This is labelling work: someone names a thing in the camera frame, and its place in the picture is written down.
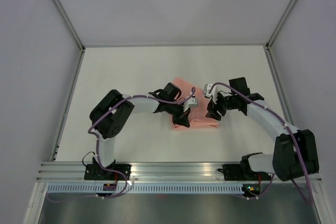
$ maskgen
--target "white connector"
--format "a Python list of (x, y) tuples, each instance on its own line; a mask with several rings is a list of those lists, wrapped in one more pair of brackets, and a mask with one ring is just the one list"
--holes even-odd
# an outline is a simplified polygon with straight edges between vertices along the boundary
[(198, 98), (196, 98), (195, 96), (191, 97), (188, 101), (186, 101), (183, 104), (184, 112), (186, 112), (189, 108), (196, 108), (196, 107), (198, 107)]
[(212, 88), (213, 85), (214, 85), (213, 83), (206, 84), (204, 86), (204, 89), (203, 89), (203, 94), (204, 94), (204, 96), (206, 98), (212, 98), (212, 100), (214, 101), (214, 103), (216, 103), (217, 102), (217, 93), (218, 93), (217, 88), (214, 87), (212, 89), (212, 91), (210, 92), (210, 90), (211, 90), (211, 88)]

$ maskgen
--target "black mounting bracket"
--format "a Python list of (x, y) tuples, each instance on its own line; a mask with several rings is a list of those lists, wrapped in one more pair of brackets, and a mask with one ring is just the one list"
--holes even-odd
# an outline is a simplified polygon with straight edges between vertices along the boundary
[(223, 173), (225, 181), (259, 181), (259, 176), (263, 181), (271, 180), (271, 176), (264, 172), (244, 173), (240, 164), (225, 164), (218, 171)]
[[(95, 158), (92, 159), (92, 164), (87, 164), (84, 174), (84, 180), (115, 180), (124, 181), (124, 177), (118, 173), (108, 172), (103, 170)], [(111, 165), (106, 167), (107, 169), (117, 170), (121, 173), (124, 173), (127, 180), (130, 179), (131, 175), (131, 165), (129, 164), (116, 164), (114, 161)]]
[[(169, 82), (164, 89), (158, 89), (154, 92), (150, 92), (152, 96), (155, 98), (164, 100), (164, 101), (170, 101), (174, 102), (175, 98), (178, 96), (178, 94), (181, 95), (181, 90), (174, 85), (173, 83)], [(158, 112), (167, 112), (168, 114), (173, 116), (173, 123), (185, 126), (187, 128), (190, 127), (188, 115), (190, 114), (190, 108), (187, 111), (184, 111), (184, 105), (181, 104), (169, 104), (164, 102), (159, 102), (159, 106), (154, 111), (154, 113)]]
[[(251, 94), (245, 77), (231, 79), (229, 80), (229, 83), (230, 87), (250, 98), (252, 101), (264, 100), (264, 98), (258, 93)], [(206, 114), (206, 117), (220, 121), (222, 116), (225, 116), (227, 110), (238, 110), (242, 111), (244, 115), (247, 115), (248, 104), (248, 101), (234, 92), (227, 96), (223, 96), (220, 92), (218, 92), (216, 103), (213, 100), (210, 100), (207, 106), (208, 113)]]
[[(294, 133), (298, 142), (304, 165), (308, 174), (319, 171), (315, 136), (310, 130)], [(293, 149), (293, 140), (290, 135), (282, 134), (276, 138), (273, 154), (273, 168), (279, 179), (288, 181), (303, 176), (298, 154)]]

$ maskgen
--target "metal corner post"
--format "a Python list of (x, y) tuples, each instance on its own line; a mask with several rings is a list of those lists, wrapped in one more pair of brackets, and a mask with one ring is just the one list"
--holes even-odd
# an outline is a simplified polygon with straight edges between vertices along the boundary
[(65, 102), (65, 105), (64, 105), (64, 108), (63, 108), (63, 111), (62, 111), (62, 117), (61, 117), (60, 122), (58, 123), (58, 126), (57, 126), (56, 137), (54, 139), (54, 149), (52, 150), (51, 157), (50, 157), (51, 161), (54, 161), (55, 158), (56, 158), (58, 145), (59, 145), (59, 142), (60, 142), (61, 137), (62, 137), (63, 129), (64, 129), (65, 122), (66, 122), (66, 119), (67, 119), (67, 115), (68, 115), (68, 112), (69, 112), (69, 109), (70, 109), (72, 96), (73, 96), (74, 91), (75, 91), (75, 86), (76, 86), (77, 79), (78, 79), (78, 76), (79, 76), (80, 67), (81, 67), (82, 62), (83, 62), (84, 54), (85, 54), (85, 49), (80, 52), (79, 57), (78, 57), (77, 62), (76, 62), (77, 63), (76, 64), (76, 70), (75, 70), (75, 72), (72, 76), (71, 85), (69, 87), (66, 102)]
[(281, 105), (282, 111), (284, 113), (285, 119), (289, 123), (294, 124), (294, 117), (291, 113), (290, 105), (289, 105), (289, 102), (288, 102), (288, 99), (287, 99), (287, 96), (286, 96), (286, 93), (285, 93), (284, 86), (282, 85), (280, 74), (279, 74), (279, 71), (277, 69), (274, 57), (273, 57), (270, 49), (267, 46), (264, 46), (264, 51), (265, 51), (265, 54), (266, 54), (269, 69), (270, 69), (272, 77), (273, 77), (273, 82), (274, 82), (275, 88), (276, 88), (277, 93), (278, 93), (280, 105)]
[(72, 38), (74, 39), (74, 41), (76, 42), (77, 46), (79, 47), (79, 50), (81, 50), (82, 52), (84, 51), (85, 47), (83, 45), (83, 43), (81, 42), (80, 38), (78, 37), (78, 34), (75, 30), (75, 28), (73, 27), (65, 9), (63, 8), (60, 0), (51, 0), (52, 3), (54, 4), (56, 10), (58, 11), (59, 15), (61, 16), (67, 30), (69, 31), (70, 35), (72, 36)]
[(267, 47), (271, 47), (274, 43), (274, 41), (276, 40), (278, 34), (280, 33), (284, 23), (286, 22), (288, 16), (290, 15), (290, 13), (293, 11), (295, 5), (297, 4), (298, 0), (290, 0), (288, 5), (286, 6), (286, 9), (284, 11), (284, 13), (282, 14), (277, 26), (275, 27), (271, 37), (269, 38), (268, 42), (267, 42)]
[(39, 223), (48, 183), (35, 183), (23, 224)]

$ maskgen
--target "cable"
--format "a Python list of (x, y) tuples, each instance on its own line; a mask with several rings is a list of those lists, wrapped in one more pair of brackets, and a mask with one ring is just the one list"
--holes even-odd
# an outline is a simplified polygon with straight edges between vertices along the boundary
[(230, 93), (230, 92), (224, 92), (223, 90), (220, 90), (218, 93), (224, 93), (224, 94), (232, 94), (232, 93)]
[(187, 99), (185, 99), (185, 100), (183, 100), (183, 101), (181, 101), (181, 102), (179, 102), (179, 101), (174, 101), (174, 102), (171, 102), (171, 101), (165, 101), (165, 100), (162, 100), (162, 99), (158, 99), (158, 98), (155, 98), (155, 97), (149, 97), (148, 95), (143, 95), (143, 94), (138, 94), (138, 95), (133, 95), (133, 96), (130, 96), (130, 97), (126, 97), (126, 98), (124, 98), (123, 100), (121, 100), (121, 101), (119, 101), (115, 106), (113, 106), (112, 108), (110, 108), (104, 115), (102, 115), (98, 120), (96, 120), (93, 124), (92, 124), (92, 126), (89, 128), (89, 130), (88, 130), (88, 133), (89, 134), (92, 134), (92, 135), (94, 135), (94, 136), (96, 136), (96, 138), (97, 138), (97, 143), (96, 143), (96, 153), (97, 153), (97, 155), (96, 155), (96, 157), (97, 157), (97, 162), (98, 162), (98, 164), (99, 164), (99, 166), (100, 166), (100, 168), (102, 168), (103, 170), (106, 170), (106, 171), (108, 171), (108, 172), (113, 172), (113, 173), (118, 173), (118, 174), (120, 174), (124, 179), (125, 179), (125, 186), (122, 188), (122, 190), (119, 192), (119, 193), (117, 193), (117, 194), (115, 194), (115, 195), (111, 195), (111, 196), (106, 196), (105, 198), (116, 198), (116, 197), (118, 197), (118, 196), (120, 196), (125, 190), (126, 190), (126, 188), (127, 188), (127, 178), (126, 178), (126, 176), (125, 176), (125, 174), (124, 173), (122, 173), (122, 172), (120, 172), (120, 171), (118, 171), (118, 170), (113, 170), (113, 169), (107, 169), (107, 168), (105, 168), (104, 166), (103, 166), (103, 164), (101, 163), (101, 160), (100, 160), (100, 156), (99, 156), (99, 141), (100, 141), (100, 137), (99, 137), (99, 135), (96, 133), (96, 132), (93, 132), (92, 130), (108, 115), (108, 114), (110, 114), (113, 110), (115, 110), (115, 109), (117, 109), (123, 102), (125, 102), (125, 101), (127, 101), (127, 100), (131, 100), (131, 99), (136, 99), (136, 98), (147, 98), (147, 99), (151, 99), (151, 100), (155, 100), (155, 101), (158, 101), (158, 102), (164, 102), (164, 103), (169, 103), (169, 104), (181, 104), (181, 103), (183, 103), (183, 102), (186, 102), (186, 101), (188, 101), (188, 100), (190, 100), (193, 96), (194, 96), (194, 94), (195, 94), (195, 92), (196, 92), (196, 88), (195, 87), (192, 87), (191, 88), (191, 95), (187, 98)]
[(256, 197), (259, 197), (259, 195), (258, 194), (255, 194), (255, 193), (252, 193), (251, 191), (248, 191), (250, 194), (252, 194), (252, 195), (254, 195), (254, 196), (256, 196)]
[[(157, 94), (157, 93), (159, 93), (159, 92), (161, 92), (161, 91), (164, 92), (163, 89), (157, 89), (157, 90), (155, 90), (153, 93)], [(180, 98), (181, 95), (182, 95), (182, 91), (179, 89), (175, 101), (178, 101), (178, 99)]]
[(181, 99), (183, 99), (183, 101), (185, 101), (184, 97), (180, 97), (179, 99), (175, 100), (175, 102), (181, 101)]
[[(250, 199), (252, 199), (252, 200), (253, 200), (253, 199), (259, 199), (262, 195), (264, 195), (264, 194), (268, 191), (268, 189), (270, 188), (270, 185), (272, 184), (273, 179), (274, 179), (274, 174), (272, 174), (272, 178), (271, 178), (271, 180), (269, 181), (269, 183), (268, 183), (266, 189), (265, 189), (263, 192), (260, 192), (260, 194), (259, 194), (258, 196), (255, 196), (255, 197), (248, 197), (248, 200), (250, 200)], [(245, 196), (243, 196), (243, 195), (234, 195), (234, 196), (236, 196), (236, 197), (238, 197), (238, 198), (241, 198), (241, 199), (247, 199), (247, 198), (245, 198)]]
[(86, 168), (86, 164), (84, 164), (84, 158), (85, 158), (87, 155), (89, 155), (90, 153), (93, 153), (93, 154), (95, 155), (94, 152), (88, 152), (87, 154), (85, 154), (85, 156), (84, 156), (83, 159), (82, 159), (82, 164), (83, 164), (83, 166), (85, 166), (85, 168)]
[(307, 184), (309, 199), (307, 199), (304, 196), (304, 194), (302, 193), (301, 190), (299, 190), (299, 193), (301, 194), (301, 196), (303, 197), (303, 199), (305, 200), (305, 202), (307, 202), (308, 204), (310, 204), (312, 206), (313, 203), (314, 203), (314, 198), (313, 198), (313, 193), (312, 193), (312, 190), (311, 190), (311, 184), (310, 184), (310, 180), (309, 180), (309, 176), (308, 176), (308, 171), (307, 171), (307, 168), (305, 166), (305, 162), (303, 161), (303, 158), (302, 158), (302, 155), (301, 155), (301, 152), (300, 152), (300, 148), (299, 148), (298, 142), (296, 141), (295, 136), (294, 136), (293, 132), (291, 131), (291, 129), (288, 126), (286, 126), (287, 123), (276, 112), (274, 112), (273, 110), (271, 110), (269, 108), (265, 108), (264, 106), (260, 105), (259, 103), (252, 101), (250, 98), (246, 97), (245, 95), (243, 95), (242, 93), (240, 93), (238, 90), (230, 87), (229, 85), (227, 85), (225, 83), (222, 83), (222, 82), (216, 82), (216, 83), (214, 83), (212, 85), (212, 87), (210, 88), (209, 93), (211, 93), (211, 91), (213, 90), (213, 88), (216, 85), (225, 86), (228, 89), (230, 89), (232, 92), (234, 92), (234, 93), (238, 94), (239, 96), (241, 96), (242, 98), (244, 98), (249, 103), (252, 103), (253, 105), (258, 106), (258, 107), (262, 108), (263, 110), (268, 111), (269, 113), (271, 113), (272, 115), (274, 115), (284, 125), (284, 127), (286, 128), (287, 132), (289, 133), (289, 135), (291, 136), (291, 138), (293, 140), (296, 152), (298, 154), (299, 162), (300, 162), (300, 165), (302, 167), (303, 175), (305, 176), (305, 180), (306, 180), (306, 184)]

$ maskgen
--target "folded cloth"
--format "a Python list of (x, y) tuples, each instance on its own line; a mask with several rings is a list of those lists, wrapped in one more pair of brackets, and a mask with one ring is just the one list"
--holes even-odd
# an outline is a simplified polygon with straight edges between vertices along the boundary
[[(178, 86), (181, 90), (181, 98), (189, 97), (191, 88), (194, 87), (194, 85), (181, 78), (175, 78), (173, 84)], [(187, 129), (218, 127), (218, 122), (216, 120), (205, 117), (206, 113), (208, 112), (206, 108), (208, 106), (209, 99), (204, 97), (203, 89), (196, 87), (195, 96), (198, 98), (198, 107), (191, 108), (190, 114), (188, 116), (190, 127), (187, 128), (181, 125), (173, 124), (173, 130), (181, 131)]]

